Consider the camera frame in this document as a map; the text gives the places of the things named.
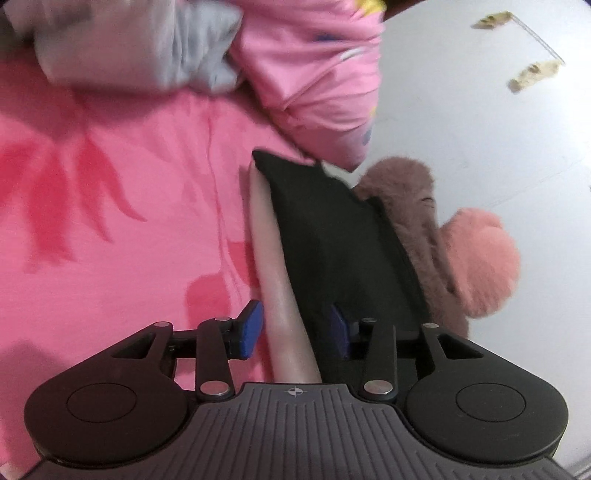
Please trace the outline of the black folded garment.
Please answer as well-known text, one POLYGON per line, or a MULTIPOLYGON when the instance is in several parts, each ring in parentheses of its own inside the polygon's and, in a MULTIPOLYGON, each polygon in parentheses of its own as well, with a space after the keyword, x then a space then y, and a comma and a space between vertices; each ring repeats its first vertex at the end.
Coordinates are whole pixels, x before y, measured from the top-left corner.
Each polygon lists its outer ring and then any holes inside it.
POLYGON ((342 328, 329 311, 337 308, 352 328, 373 318, 416 333, 429 311, 415 268, 379 199, 359 199, 319 166, 261 149, 252 157, 270 184, 288 278, 322 381, 358 385, 362 357, 342 358, 342 328))

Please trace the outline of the pink fluffy pompom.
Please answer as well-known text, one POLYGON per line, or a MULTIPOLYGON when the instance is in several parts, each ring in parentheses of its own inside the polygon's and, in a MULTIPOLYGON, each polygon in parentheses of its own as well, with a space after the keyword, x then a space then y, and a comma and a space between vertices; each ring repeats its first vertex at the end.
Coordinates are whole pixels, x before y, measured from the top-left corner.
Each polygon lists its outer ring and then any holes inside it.
POLYGON ((464 313, 478 319, 499 311, 514 294, 521 256, 499 216, 460 209, 441 228, 464 313))

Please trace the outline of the brown plush toy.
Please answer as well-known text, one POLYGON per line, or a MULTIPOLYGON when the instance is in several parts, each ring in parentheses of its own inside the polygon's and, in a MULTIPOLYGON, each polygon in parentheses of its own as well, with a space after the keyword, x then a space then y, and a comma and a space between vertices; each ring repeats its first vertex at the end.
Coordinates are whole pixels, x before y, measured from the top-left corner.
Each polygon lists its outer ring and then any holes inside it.
POLYGON ((377 197, 384 205, 417 273, 429 320, 466 338, 468 320, 440 232, 429 167, 410 158, 388 158, 367 169, 353 190, 363 200, 377 197))

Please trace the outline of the pink floral bed sheet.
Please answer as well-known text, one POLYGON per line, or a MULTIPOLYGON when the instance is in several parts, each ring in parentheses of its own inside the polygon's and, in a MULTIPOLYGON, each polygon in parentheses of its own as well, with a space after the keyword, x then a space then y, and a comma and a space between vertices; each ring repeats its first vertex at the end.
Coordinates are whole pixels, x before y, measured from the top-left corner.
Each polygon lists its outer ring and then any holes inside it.
POLYGON ((297 150, 249 91, 136 96, 56 87, 1 63, 1 471, 38 460, 24 405, 145 326, 192 329, 259 293, 249 164, 297 150))

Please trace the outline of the pink quilt with grey lining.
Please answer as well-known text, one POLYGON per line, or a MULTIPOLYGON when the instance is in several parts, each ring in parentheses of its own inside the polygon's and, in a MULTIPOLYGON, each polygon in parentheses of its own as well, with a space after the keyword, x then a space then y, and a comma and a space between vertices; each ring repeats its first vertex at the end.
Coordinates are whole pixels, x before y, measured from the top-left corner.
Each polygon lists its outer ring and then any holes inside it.
POLYGON ((352 171, 379 99, 382 1, 5 1, 1 46, 31 42, 55 84, 252 88, 305 154, 352 171))

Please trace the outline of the yellowed tape strip lower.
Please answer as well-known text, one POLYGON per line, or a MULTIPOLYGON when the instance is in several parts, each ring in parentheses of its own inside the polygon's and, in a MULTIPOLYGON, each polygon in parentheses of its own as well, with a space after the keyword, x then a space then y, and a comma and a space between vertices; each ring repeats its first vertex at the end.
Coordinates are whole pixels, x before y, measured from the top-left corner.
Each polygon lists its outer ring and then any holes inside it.
POLYGON ((560 60, 530 64, 515 78, 509 81, 508 87, 513 93, 521 92, 545 79, 553 77, 558 73, 562 65, 563 62, 560 60))

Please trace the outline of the yellowed tape strip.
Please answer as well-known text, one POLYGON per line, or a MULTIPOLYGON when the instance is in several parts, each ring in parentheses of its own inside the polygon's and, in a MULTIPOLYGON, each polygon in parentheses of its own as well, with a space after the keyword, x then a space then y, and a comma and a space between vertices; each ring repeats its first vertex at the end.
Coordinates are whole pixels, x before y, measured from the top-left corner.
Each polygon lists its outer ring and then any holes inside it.
POLYGON ((530 64, 515 78, 509 81, 508 87, 513 93, 521 92, 545 79, 553 77, 558 73, 562 65, 563 62, 560 60, 530 64))
POLYGON ((513 14, 509 11, 497 12, 481 18, 472 27, 475 29, 495 29, 509 23, 512 19, 513 14))

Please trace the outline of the yellowed tape strip upper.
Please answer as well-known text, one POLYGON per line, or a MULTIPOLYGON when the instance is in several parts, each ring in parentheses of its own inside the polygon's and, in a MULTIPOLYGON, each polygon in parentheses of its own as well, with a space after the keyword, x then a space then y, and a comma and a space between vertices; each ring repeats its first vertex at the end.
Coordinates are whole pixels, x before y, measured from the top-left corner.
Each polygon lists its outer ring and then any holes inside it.
POLYGON ((509 11, 497 12, 481 18, 472 27, 475 29, 495 29, 509 23, 512 19, 513 14, 509 11))

